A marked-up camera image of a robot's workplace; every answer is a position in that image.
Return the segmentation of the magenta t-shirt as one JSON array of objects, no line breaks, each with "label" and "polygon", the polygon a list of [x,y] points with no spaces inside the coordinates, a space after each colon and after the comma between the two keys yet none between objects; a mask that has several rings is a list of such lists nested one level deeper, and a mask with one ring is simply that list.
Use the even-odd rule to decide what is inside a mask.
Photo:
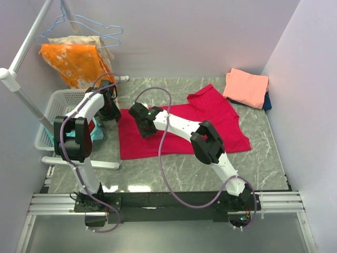
[{"label": "magenta t-shirt", "polygon": [[158,132],[146,138],[141,136],[128,110],[122,109],[118,122],[121,159],[149,158],[158,154],[192,154],[191,134],[204,120],[215,127],[223,140],[225,152],[251,149],[248,137],[240,129],[239,115],[212,84],[189,94],[187,100],[187,104],[163,106],[154,122]]}]

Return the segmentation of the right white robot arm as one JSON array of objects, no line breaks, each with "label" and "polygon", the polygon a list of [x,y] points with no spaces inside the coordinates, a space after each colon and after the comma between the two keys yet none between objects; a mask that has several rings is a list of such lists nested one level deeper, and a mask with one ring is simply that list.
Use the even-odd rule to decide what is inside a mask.
[{"label": "right white robot arm", "polygon": [[[164,183],[178,202],[188,208],[203,209],[215,203],[223,190],[226,190],[226,193],[232,196],[231,204],[236,210],[243,210],[249,205],[249,198],[253,192],[252,187],[238,175],[238,172],[230,163],[223,140],[210,121],[190,121],[171,114],[170,109],[164,110],[156,106],[148,109],[138,102],[134,103],[128,113],[134,118],[143,138],[154,135],[158,131],[163,131],[158,148],[158,162]],[[192,145],[195,157],[203,164],[211,166],[223,181],[221,189],[209,203],[201,206],[186,203],[179,198],[169,185],[162,165],[162,147],[168,133],[188,141]]]}]

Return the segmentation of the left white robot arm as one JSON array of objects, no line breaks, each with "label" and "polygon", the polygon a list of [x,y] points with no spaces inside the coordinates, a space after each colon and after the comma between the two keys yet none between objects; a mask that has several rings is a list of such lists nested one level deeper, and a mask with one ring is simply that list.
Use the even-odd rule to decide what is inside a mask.
[{"label": "left white robot arm", "polygon": [[116,85],[102,80],[99,87],[89,87],[81,102],[65,116],[54,119],[54,150],[73,169],[80,193],[90,195],[86,205],[94,212],[105,207],[101,183],[94,173],[90,155],[93,148],[90,122],[98,116],[102,121],[119,121],[121,112],[115,104]]}]

